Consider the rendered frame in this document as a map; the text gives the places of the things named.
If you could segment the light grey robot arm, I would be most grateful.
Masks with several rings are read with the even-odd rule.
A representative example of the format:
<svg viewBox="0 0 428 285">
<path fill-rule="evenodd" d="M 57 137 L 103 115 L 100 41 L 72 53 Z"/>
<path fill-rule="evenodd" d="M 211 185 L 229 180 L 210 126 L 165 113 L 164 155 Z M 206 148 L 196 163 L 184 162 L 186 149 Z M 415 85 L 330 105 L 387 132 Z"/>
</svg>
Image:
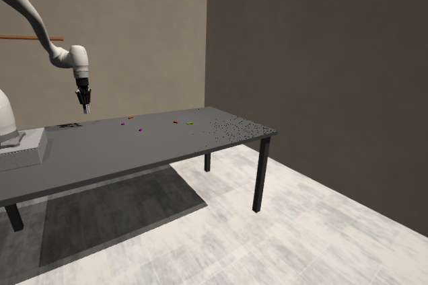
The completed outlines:
<svg viewBox="0 0 428 285">
<path fill-rule="evenodd" d="M 41 45 L 49 53 L 50 62 L 59 68 L 73 68 L 74 78 L 87 79 L 88 58 L 82 46 L 71 46 L 69 52 L 54 46 L 49 40 L 44 23 L 28 0 L 2 0 L 20 12 L 31 24 Z M 0 90 L 0 149 L 20 146 L 25 132 L 17 131 L 15 118 L 7 96 Z"/>
</svg>

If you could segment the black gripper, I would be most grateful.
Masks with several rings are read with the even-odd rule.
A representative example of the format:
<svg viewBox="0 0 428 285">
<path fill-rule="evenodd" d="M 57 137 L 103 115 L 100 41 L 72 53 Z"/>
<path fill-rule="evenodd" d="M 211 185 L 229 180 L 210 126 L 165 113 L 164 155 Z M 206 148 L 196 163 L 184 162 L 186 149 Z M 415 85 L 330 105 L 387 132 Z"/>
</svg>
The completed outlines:
<svg viewBox="0 0 428 285">
<path fill-rule="evenodd" d="M 90 112 L 88 104 L 90 104 L 90 95 L 91 95 L 91 89 L 88 88 L 88 85 L 89 85 L 88 78 L 75 79 L 75 80 L 76 80 L 76 85 L 78 86 L 77 88 L 78 90 L 75 93 L 78 96 L 80 104 L 83 105 L 84 114 L 88 114 L 88 112 Z"/>
</svg>

